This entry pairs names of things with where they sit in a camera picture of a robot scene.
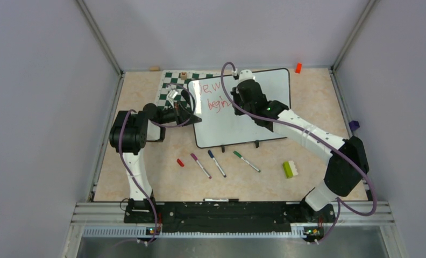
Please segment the red marker cap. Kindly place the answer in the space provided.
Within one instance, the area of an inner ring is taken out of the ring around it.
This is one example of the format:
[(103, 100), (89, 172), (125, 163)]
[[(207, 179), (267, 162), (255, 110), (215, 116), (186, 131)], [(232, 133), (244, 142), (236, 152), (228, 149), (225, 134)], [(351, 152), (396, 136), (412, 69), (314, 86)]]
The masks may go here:
[(176, 161), (180, 167), (184, 167), (184, 163), (180, 159), (177, 159)]

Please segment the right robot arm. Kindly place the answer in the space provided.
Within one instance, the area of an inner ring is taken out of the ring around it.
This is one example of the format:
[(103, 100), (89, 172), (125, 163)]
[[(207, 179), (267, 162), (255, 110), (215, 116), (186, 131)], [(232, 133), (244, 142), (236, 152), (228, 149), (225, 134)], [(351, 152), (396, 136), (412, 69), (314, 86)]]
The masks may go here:
[(346, 197), (369, 171), (363, 142), (357, 137), (344, 139), (305, 121), (287, 105), (267, 100), (253, 79), (233, 87), (233, 107), (237, 115), (246, 114), (265, 129), (290, 138), (326, 163), (324, 179), (303, 198), (300, 214), (315, 221), (324, 208), (338, 197)]

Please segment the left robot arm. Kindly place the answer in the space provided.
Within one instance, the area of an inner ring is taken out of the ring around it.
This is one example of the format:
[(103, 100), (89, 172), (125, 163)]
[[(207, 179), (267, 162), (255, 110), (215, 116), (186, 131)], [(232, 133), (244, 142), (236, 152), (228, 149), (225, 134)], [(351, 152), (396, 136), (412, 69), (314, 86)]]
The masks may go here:
[(130, 211), (144, 222), (157, 217), (153, 190), (148, 181), (144, 154), (148, 142), (162, 142), (166, 129), (200, 123), (202, 119), (179, 102), (162, 109), (153, 103), (141, 111), (119, 111), (109, 133), (109, 143), (120, 155), (130, 185)]

